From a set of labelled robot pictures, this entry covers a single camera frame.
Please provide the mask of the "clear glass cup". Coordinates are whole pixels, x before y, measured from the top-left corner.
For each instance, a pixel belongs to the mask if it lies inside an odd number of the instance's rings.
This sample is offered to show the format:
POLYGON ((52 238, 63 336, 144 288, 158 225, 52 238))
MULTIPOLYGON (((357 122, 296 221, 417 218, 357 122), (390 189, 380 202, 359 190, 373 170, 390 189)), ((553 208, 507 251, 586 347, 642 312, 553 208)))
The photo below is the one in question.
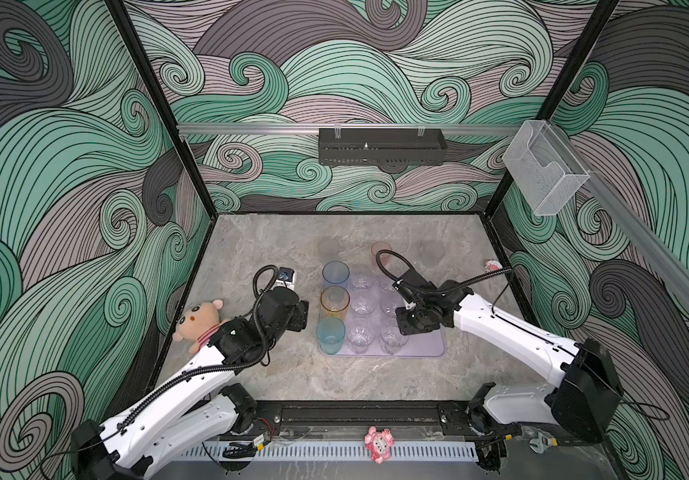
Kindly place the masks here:
POLYGON ((356 271, 350 274, 349 286, 354 290, 368 290, 374 283, 375 277, 371 272, 356 271))
POLYGON ((348 348, 353 354, 364 354, 374 340, 374 329, 367 320, 353 320, 347 326, 348 348))
POLYGON ((397 292, 384 292, 380 297, 380 309, 388 318, 396 318, 398 308, 404 308, 404 306, 404 300, 397 292))
POLYGON ((354 315, 370 316, 376 306, 374 296, 367 290, 355 290, 350 294, 350 310, 354 315))
POLYGON ((426 268, 434 268, 445 256, 445 246, 436 240, 425 240, 419 246, 419 257, 426 268))
POLYGON ((378 286, 382 291, 392 291, 394 292, 396 290, 395 284, 400 280, 399 277, 392 278, 390 276, 379 274, 378 275, 378 286))
POLYGON ((380 330, 380 347, 386 355, 400 352, 407 342, 408 337, 400 332, 397 325, 386 325, 380 330))

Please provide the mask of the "teal translucent cup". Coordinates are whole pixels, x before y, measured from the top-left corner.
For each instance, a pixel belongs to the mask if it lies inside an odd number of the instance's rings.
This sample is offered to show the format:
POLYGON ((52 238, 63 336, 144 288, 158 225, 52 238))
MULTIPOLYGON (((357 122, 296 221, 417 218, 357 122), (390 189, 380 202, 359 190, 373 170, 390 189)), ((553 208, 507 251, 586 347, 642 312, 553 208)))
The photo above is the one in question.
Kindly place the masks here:
POLYGON ((318 322, 316 335, 320 351, 326 355, 336 355, 346 338, 344 322, 340 318, 324 317, 318 322))

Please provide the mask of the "yellow translucent cup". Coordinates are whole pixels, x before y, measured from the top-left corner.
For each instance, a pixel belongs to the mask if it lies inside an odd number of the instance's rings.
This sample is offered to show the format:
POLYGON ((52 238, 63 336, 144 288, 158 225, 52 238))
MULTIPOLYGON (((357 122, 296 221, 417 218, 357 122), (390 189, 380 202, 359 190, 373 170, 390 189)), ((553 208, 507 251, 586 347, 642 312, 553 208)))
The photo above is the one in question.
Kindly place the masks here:
POLYGON ((322 294, 320 294, 320 306, 322 306, 322 315, 324 317, 344 320, 349 304, 349 292, 342 286, 328 286, 322 291, 322 294))

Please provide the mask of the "blue translucent cup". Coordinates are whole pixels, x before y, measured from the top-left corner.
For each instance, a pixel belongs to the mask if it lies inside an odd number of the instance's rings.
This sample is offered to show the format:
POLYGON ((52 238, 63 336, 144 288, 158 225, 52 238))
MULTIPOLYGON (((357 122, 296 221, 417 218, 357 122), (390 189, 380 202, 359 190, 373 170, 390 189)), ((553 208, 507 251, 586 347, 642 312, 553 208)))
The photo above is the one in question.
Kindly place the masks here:
POLYGON ((340 260, 332 260, 322 267, 322 288, 340 286, 347 288, 350 278, 349 267, 340 260))

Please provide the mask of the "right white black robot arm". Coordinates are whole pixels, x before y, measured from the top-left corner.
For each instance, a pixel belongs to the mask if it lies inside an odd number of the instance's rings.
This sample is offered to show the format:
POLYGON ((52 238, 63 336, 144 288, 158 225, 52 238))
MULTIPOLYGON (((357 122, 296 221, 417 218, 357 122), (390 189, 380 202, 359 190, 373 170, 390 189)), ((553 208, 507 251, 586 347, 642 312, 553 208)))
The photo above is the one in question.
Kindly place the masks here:
POLYGON ((580 444, 598 444, 623 398, 609 351, 598 341, 560 337, 510 314, 473 291, 494 272, 440 286, 413 267, 402 276, 379 270, 401 297, 396 323, 404 336, 456 328, 516 358, 539 377, 538 384, 488 384, 468 406, 473 431, 488 447, 520 432, 521 426, 556 426, 580 444))

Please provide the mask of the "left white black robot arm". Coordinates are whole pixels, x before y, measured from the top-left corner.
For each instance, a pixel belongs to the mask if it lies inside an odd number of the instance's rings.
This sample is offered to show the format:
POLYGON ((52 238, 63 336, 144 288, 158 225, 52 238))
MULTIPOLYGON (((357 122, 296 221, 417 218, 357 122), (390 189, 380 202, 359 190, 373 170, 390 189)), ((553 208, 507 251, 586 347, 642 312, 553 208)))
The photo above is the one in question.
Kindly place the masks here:
POLYGON ((262 364, 288 331, 308 325, 310 304, 294 290, 292 268, 266 265, 246 316, 224 322, 172 377, 122 413, 72 432, 70 467, 78 479, 150 479, 190 448, 220 434, 244 434, 256 400, 236 376, 262 364))

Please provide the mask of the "lilac plastic tray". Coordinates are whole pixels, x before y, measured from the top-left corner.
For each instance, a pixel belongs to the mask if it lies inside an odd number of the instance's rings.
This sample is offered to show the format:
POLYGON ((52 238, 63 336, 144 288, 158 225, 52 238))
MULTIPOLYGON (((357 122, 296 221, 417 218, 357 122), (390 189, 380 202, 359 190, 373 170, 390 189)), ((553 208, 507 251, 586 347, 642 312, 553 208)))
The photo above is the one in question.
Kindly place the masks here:
MULTIPOLYGON (((445 337, 442 332, 436 331, 430 334, 421 334, 421 335, 414 335, 414 336, 408 336, 408 342, 405 344, 404 348, 400 350, 400 352, 397 352, 395 355, 389 356, 386 355, 385 353, 382 352, 381 347, 380 347, 380 330, 383 326, 386 325, 397 325, 396 318, 388 318, 386 317, 381 309, 380 309, 380 297, 384 292, 389 292, 389 291, 382 291, 377 283, 378 278, 375 278, 375 283, 372 288, 368 289, 367 291, 370 292, 376 301, 376 306, 374 312, 367 317, 363 316, 358 316, 354 315, 353 312, 348 308, 346 318, 342 320, 344 322, 345 328, 346 328, 346 338, 344 340, 344 344, 342 344, 342 348, 340 348, 340 351, 336 353, 336 355, 330 355, 330 356, 336 356, 336 357, 395 357, 395 358, 438 358, 441 356, 444 356, 444 353, 446 352, 446 343, 445 343, 445 337), (353 354, 350 349, 348 348, 348 342, 347 342, 347 326, 352 322, 353 320, 367 320, 371 323, 373 329, 374 329, 374 340, 372 344, 369 346, 368 350, 364 352, 364 354, 353 354)), ((352 294, 355 290, 352 289, 349 286, 349 280, 348 280, 348 286, 345 288, 348 292, 349 295, 352 294)), ((318 322, 320 322, 320 319, 324 318, 322 313, 320 313, 320 318, 318 318, 318 322)))

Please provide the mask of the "frosted clear cup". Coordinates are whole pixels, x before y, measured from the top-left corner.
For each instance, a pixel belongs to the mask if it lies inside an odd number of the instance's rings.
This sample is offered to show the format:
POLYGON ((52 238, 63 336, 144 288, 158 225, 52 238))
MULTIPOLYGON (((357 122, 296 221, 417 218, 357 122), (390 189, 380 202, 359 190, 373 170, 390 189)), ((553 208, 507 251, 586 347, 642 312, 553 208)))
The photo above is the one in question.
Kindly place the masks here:
POLYGON ((338 260, 340 251, 342 251, 342 246, 336 238, 326 237, 318 242, 318 258, 321 262, 328 263, 338 260))

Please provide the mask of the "pink translucent cup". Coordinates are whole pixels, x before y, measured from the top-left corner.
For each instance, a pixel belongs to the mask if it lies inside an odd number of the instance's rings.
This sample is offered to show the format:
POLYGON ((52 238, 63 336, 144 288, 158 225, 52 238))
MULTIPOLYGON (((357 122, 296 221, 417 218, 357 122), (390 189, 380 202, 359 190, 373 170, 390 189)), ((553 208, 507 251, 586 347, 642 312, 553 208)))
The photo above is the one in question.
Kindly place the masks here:
POLYGON ((391 249, 391 245, 389 243, 384 242, 384 241, 378 241, 378 242, 374 242, 374 244, 372 244, 372 246, 370 247, 370 253, 371 253, 371 256, 373 258, 376 258, 376 255, 381 250, 390 250, 390 249, 391 249))

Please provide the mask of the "small pink white toy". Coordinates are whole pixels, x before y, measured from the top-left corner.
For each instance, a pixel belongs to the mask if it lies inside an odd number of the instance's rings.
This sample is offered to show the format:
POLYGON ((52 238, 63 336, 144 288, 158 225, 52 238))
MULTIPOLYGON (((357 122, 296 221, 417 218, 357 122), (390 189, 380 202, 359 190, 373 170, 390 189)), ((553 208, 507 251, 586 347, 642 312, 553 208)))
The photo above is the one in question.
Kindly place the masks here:
POLYGON ((488 260, 484 264, 484 270, 486 272, 496 272, 502 270, 502 265, 496 260, 488 260))

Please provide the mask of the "bear plush toy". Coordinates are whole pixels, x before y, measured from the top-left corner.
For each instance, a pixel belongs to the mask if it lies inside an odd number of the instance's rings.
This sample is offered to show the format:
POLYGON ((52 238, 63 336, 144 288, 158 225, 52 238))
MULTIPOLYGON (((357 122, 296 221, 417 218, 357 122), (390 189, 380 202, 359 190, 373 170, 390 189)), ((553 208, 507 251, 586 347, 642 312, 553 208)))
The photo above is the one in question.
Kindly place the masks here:
POLYGON ((208 343, 210 336, 220 329, 222 307, 224 307, 224 302, 216 299, 202 302, 188 309, 180 316, 180 319, 176 320, 176 330, 174 330, 172 340, 190 342, 188 352, 192 355, 198 354, 198 351, 208 343))

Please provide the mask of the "pink flower toy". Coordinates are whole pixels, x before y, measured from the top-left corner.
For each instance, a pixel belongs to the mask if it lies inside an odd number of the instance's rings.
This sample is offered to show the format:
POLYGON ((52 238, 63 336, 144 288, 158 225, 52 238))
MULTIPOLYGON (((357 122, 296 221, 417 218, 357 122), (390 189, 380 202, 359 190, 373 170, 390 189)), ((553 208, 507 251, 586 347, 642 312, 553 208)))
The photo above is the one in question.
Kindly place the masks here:
POLYGON ((364 444, 371 452, 371 459, 376 464, 382 464, 391 458, 391 448, 395 440, 389 429, 378 430, 375 426, 370 426, 364 444))

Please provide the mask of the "silver adjustable wrench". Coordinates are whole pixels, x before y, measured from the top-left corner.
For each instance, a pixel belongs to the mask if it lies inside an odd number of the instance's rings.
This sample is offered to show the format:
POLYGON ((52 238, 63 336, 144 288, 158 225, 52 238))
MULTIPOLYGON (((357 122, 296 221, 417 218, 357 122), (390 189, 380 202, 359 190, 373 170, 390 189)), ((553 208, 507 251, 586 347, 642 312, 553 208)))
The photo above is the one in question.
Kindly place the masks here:
POLYGON ((539 436, 529 440, 529 447, 536 454, 544 454, 544 452, 554 448, 556 445, 557 441, 552 437, 539 436))

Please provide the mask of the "black wall-mounted rack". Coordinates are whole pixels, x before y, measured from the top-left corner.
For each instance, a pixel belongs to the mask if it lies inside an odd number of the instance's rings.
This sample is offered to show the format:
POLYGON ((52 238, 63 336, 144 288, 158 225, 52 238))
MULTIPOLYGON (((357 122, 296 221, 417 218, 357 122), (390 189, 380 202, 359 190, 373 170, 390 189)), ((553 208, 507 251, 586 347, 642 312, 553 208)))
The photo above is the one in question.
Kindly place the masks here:
POLYGON ((447 150, 440 129, 334 127, 318 130, 318 160, 327 166, 440 165, 447 150))

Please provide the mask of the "clear acrylic wall box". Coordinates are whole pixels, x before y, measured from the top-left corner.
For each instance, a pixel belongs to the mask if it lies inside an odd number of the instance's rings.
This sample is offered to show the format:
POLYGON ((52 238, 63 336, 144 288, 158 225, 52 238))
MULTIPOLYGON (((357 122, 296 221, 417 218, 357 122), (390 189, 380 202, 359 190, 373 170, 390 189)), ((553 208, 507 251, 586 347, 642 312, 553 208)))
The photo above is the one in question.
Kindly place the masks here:
POLYGON ((559 127, 545 120, 520 126, 503 162, 535 216, 556 216, 589 173, 579 152, 559 127))

